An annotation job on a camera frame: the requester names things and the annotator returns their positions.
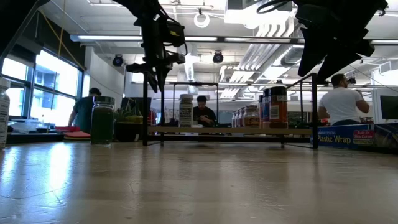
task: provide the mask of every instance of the label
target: label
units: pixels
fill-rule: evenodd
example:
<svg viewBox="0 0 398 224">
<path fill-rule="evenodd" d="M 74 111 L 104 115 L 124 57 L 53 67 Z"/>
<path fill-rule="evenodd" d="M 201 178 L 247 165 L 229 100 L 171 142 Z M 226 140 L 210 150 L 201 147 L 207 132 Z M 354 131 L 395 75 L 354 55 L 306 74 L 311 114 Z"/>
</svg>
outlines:
<svg viewBox="0 0 398 224">
<path fill-rule="evenodd" d="M 0 100 L 0 144 L 5 144 L 7 141 L 9 109 L 10 101 Z"/>
<path fill-rule="evenodd" d="M 269 119 L 279 119 L 279 105 L 270 106 L 270 116 Z"/>
<path fill-rule="evenodd" d="M 262 107 L 262 119 L 264 121 L 269 121 L 269 103 L 264 103 Z"/>
<path fill-rule="evenodd" d="M 276 96 L 277 101 L 287 101 L 287 96 Z"/>
<path fill-rule="evenodd" d="M 192 116 L 192 104 L 180 104 L 180 127 L 191 127 Z"/>
<path fill-rule="evenodd" d="M 244 126 L 245 127 L 259 127 L 260 119 L 259 118 L 245 118 Z"/>
<path fill-rule="evenodd" d="M 374 139 L 374 131 L 373 130 L 365 130 L 365 131 L 354 131 L 354 144 L 359 145 L 373 145 Z"/>
</svg>

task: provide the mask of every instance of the dark hair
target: dark hair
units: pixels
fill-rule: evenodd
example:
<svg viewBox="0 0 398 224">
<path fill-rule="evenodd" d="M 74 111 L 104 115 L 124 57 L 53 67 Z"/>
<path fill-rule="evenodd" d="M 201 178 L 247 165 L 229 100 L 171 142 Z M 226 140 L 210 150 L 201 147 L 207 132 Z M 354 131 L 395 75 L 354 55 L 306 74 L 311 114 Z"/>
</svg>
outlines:
<svg viewBox="0 0 398 224">
<path fill-rule="evenodd" d="M 206 98 L 206 96 L 198 96 L 197 101 L 198 101 L 198 102 L 205 102 L 205 103 L 206 103 L 207 98 Z"/>
<path fill-rule="evenodd" d="M 91 94 L 91 95 L 92 95 L 92 94 L 96 94 L 96 95 L 98 95 L 98 96 L 101 96 L 101 95 L 102 95 L 100 89 L 98 89 L 98 88 L 91 88 L 91 89 L 89 90 L 88 93 Z"/>
<path fill-rule="evenodd" d="M 334 75 L 331 78 L 331 84 L 333 84 L 333 86 L 338 86 L 340 84 L 340 82 L 344 80 L 344 78 L 345 78 L 344 74 Z"/>
</svg>

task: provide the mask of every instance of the green jar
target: green jar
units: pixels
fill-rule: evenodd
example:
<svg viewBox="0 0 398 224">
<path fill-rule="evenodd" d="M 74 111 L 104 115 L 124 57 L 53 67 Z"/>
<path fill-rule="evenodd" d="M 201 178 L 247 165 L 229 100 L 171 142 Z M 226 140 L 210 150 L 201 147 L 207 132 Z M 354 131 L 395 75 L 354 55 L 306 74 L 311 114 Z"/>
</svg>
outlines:
<svg viewBox="0 0 398 224">
<path fill-rule="evenodd" d="M 114 98 L 93 97 L 91 116 L 91 144 L 111 144 L 113 140 Z"/>
</svg>

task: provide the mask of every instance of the dark shirt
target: dark shirt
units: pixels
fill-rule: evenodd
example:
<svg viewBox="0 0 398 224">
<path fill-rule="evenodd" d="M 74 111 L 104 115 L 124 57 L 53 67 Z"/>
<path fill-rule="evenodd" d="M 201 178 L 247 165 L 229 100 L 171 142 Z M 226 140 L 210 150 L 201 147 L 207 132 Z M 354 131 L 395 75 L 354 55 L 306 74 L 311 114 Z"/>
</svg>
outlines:
<svg viewBox="0 0 398 224">
<path fill-rule="evenodd" d="M 93 111 L 93 97 L 87 96 L 79 99 L 73 110 L 77 114 L 75 118 L 75 125 L 80 128 L 80 131 L 85 133 L 91 132 L 91 112 Z"/>
<path fill-rule="evenodd" d="M 206 123 L 204 121 L 199 121 L 198 119 L 201 116 L 205 116 L 208 119 L 212 120 L 213 124 L 208 124 L 208 123 Z M 214 114 L 214 111 L 212 109 L 208 108 L 208 107 L 206 107 L 203 110 L 199 109 L 199 107 L 197 107 L 197 106 L 193 108 L 193 120 L 194 121 L 198 121 L 198 124 L 201 124 L 204 127 L 212 127 L 212 126 L 214 126 L 214 124 L 216 122 L 216 119 L 217 119 L 216 114 Z"/>
</svg>

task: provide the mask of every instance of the monitor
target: monitor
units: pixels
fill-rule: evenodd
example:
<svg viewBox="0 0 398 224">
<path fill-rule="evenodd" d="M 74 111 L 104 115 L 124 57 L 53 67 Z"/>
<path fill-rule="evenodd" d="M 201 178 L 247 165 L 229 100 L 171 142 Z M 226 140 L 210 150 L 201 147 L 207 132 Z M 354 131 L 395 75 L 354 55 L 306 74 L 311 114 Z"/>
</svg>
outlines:
<svg viewBox="0 0 398 224">
<path fill-rule="evenodd" d="M 398 119 L 398 96 L 380 96 L 383 119 Z"/>
</svg>

